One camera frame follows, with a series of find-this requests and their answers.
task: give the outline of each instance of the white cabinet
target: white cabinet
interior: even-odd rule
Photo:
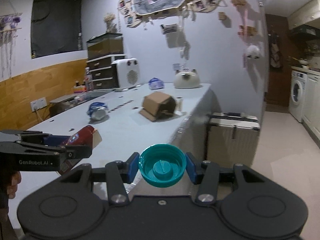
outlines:
[[[308,75],[303,120],[320,139],[320,76]]]
[[[320,18],[320,0],[312,0],[288,17],[289,30]]]

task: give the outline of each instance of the range hood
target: range hood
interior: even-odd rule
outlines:
[[[301,25],[290,30],[290,37],[305,41],[320,39],[320,29],[309,25]]]

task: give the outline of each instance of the screw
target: screw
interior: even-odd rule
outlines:
[[[166,202],[165,200],[159,200],[159,201],[158,201],[158,204],[159,204],[160,206],[164,206],[164,205],[167,204],[167,202]]]
[[[210,194],[201,194],[198,196],[198,200],[201,202],[212,202],[214,200],[214,197]]]
[[[123,203],[127,200],[126,196],[122,195],[122,194],[116,194],[116,195],[113,195],[111,197],[111,200],[114,202],[114,203]]]

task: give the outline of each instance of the washing machine door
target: washing machine door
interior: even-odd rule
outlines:
[[[301,82],[298,80],[293,79],[292,85],[291,85],[291,101],[295,105],[300,104],[301,98],[303,93],[303,87],[301,85]]]

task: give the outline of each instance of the person's hand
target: person's hand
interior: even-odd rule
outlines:
[[[11,184],[7,186],[7,195],[9,199],[13,199],[16,196],[18,190],[18,184],[21,182],[21,173],[18,171],[11,177]],[[0,222],[8,220],[9,208],[0,209]]]

